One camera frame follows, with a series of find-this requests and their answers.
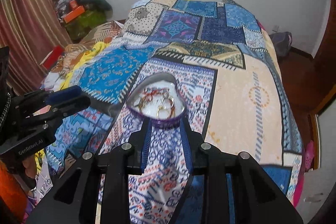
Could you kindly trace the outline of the red book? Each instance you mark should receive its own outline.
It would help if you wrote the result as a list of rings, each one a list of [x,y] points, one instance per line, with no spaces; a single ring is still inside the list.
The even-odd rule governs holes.
[[[58,62],[58,58],[63,54],[64,48],[56,46],[53,50],[42,60],[40,65],[46,70],[50,71],[54,65]]]

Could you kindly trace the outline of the orange box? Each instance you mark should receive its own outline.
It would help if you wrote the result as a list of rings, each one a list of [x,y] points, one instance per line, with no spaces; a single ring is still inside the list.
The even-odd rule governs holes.
[[[63,21],[65,23],[69,23],[70,21],[74,20],[75,18],[77,18],[78,16],[80,16],[81,14],[83,14],[85,12],[85,9],[83,6],[78,6],[76,9],[74,9],[73,11],[69,12],[68,14],[66,14],[63,17]]]

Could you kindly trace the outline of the brown patterned cloth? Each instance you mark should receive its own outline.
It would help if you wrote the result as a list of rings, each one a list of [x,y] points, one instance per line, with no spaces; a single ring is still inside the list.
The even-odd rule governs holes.
[[[64,78],[79,62],[81,57],[93,49],[96,43],[109,44],[121,32],[122,27],[122,23],[114,20],[95,27],[79,43],[66,46],[64,52],[58,57],[56,64],[50,69],[50,72],[59,73]]]

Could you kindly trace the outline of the purple heart-shaped tin box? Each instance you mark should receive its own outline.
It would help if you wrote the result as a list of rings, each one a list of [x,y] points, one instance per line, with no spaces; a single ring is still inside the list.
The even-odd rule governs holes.
[[[185,100],[177,79],[170,73],[156,73],[137,84],[126,100],[127,108],[140,118],[150,118],[156,127],[179,124],[186,114]]]

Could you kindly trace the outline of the dark green round cushion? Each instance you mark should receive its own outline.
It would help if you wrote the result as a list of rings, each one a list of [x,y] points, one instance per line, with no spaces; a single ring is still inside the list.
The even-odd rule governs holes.
[[[79,0],[79,3],[87,9],[103,12],[107,18],[113,16],[113,8],[106,0]]]

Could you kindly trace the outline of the striped red curtain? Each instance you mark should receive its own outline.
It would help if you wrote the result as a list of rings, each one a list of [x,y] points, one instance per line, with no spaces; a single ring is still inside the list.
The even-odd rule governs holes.
[[[1,0],[1,46],[10,49],[7,83],[18,94],[37,90],[47,74],[43,59],[72,43],[56,15],[58,2]]]

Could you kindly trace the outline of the patchwork patterned blue bedspread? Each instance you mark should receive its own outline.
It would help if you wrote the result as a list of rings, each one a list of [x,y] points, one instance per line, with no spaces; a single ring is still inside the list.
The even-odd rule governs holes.
[[[126,100],[156,73],[177,79],[206,155],[189,174],[180,120],[152,124],[147,166],[128,171],[143,120]],[[293,196],[302,141],[274,47],[232,1],[141,0],[110,45],[70,86],[98,101],[65,119],[46,148],[54,187],[28,223],[301,223]]]

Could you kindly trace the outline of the yellow blanket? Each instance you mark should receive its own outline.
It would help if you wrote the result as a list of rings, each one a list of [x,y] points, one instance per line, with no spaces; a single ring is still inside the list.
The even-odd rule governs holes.
[[[61,80],[60,87],[57,90],[69,87],[75,70],[88,63],[88,61],[92,60],[109,45],[110,43],[104,41],[96,42],[95,40],[90,40],[66,46],[64,54],[59,57],[53,70],[53,72],[59,73]]]

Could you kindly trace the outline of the dark bag on floor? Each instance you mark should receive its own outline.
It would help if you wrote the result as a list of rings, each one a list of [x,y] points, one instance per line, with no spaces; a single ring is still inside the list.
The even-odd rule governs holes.
[[[276,32],[270,35],[277,57],[286,57],[291,49],[291,32]]]

